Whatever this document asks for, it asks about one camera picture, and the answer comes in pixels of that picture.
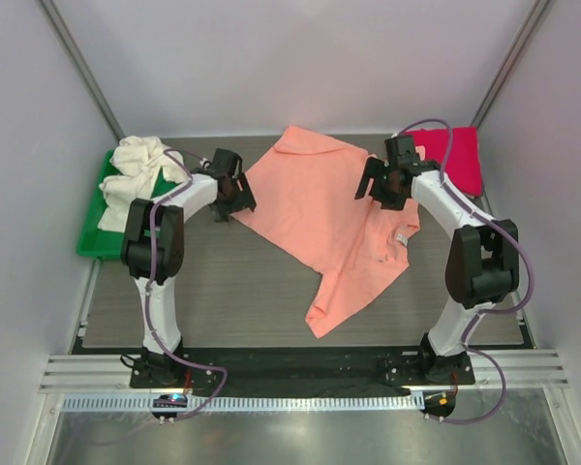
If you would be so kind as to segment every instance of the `white cloth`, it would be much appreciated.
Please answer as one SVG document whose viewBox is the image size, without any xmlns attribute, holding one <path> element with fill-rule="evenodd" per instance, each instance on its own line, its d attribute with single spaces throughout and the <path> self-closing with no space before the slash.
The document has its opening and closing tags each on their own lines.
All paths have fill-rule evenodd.
<svg viewBox="0 0 581 465">
<path fill-rule="evenodd" d="M 110 162 L 120 174 L 106 177 L 99 185 L 107 203 L 97 225 L 100 230 L 125 231 L 131 202 L 136 198 L 151 198 L 159 170 L 165 181 L 181 183 L 187 180 L 185 171 L 164 154 L 167 148 L 159 138 L 129 136 L 119 142 Z M 173 152 L 171 155 L 183 162 L 180 154 Z"/>
</svg>

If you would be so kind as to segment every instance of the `wall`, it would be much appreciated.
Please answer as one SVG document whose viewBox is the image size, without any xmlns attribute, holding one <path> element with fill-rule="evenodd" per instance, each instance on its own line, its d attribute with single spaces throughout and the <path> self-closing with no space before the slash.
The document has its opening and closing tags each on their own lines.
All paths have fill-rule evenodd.
<svg viewBox="0 0 581 465">
<path fill-rule="evenodd" d="M 581 407 L 581 0 L 558 1 L 480 131 L 487 192 L 535 264 L 529 315 Z"/>
<path fill-rule="evenodd" d="M 0 465 L 21 465 L 47 356 L 73 334 L 76 237 L 114 144 L 38 5 L 0 0 Z"/>
<path fill-rule="evenodd" d="M 469 124 L 532 0 L 55 0 L 127 134 Z"/>
</svg>

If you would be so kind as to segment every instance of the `white label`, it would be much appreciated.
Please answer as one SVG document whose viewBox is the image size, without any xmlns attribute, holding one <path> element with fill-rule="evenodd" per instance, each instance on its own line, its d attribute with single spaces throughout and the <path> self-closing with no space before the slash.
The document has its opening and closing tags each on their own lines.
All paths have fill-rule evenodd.
<svg viewBox="0 0 581 465">
<path fill-rule="evenodd" d="M 398 240 L 405 247 L 407 247 L 407 244 L 409 243 L 409 240 L 406 237 L 404 237 L 402 234 L 397 234 L 396 240 Z"/>
</svg>

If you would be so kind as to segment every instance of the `green basket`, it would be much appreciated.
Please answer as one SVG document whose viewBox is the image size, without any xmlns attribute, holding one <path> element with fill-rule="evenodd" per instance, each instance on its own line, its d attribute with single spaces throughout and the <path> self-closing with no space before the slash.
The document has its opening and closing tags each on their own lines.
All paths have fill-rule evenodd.
<svg viewBox="0 0 581 465">
<path fill-rule="evenodd" d="M 76 250 L 83 257 L 94 257 L 101 260 L 120 260 L 120 250 L 123 245 L 123 235 L 125 234 L 122 232 L 102 231 L 97 228 L 99 220 L 101 220 L 107 207 L 104 193 L 99 189 L 99 184 L 107 176 L 120 174 L 114 165 L 109 162 L 113 153 L 114 150 L 110 150 L 106 154 L 99 179 L 97 180 L 97 186 L 95 186 L 93 199 L 88 206 L 86 220 L 84 221 L 84 226 L 79 236 Z M 174 187 L 176 187 L 176 184 L 165 181 L 160 171 L 155 189 L 153 190 L 153 197 L 161 196 Z"/>
</svg>

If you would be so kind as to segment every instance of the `folded red cloth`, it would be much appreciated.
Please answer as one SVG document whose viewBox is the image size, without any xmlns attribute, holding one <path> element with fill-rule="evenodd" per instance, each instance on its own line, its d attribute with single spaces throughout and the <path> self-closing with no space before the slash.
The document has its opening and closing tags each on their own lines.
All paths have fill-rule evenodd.
<svg viewBox="0 0 581 465">
<path fill-rule="evenodd" d="M 482 195 L 482 172 L 478 157 L 476 128 L 454 128 L 452 154 L 447 161 L 445 172 L 463 193 L 480 197 Z M 409 131 L 415 145 L 426 149 L 426 160 L 443 161 L 447 147 L 447 129 L 420 129 Z"/>
</svg>

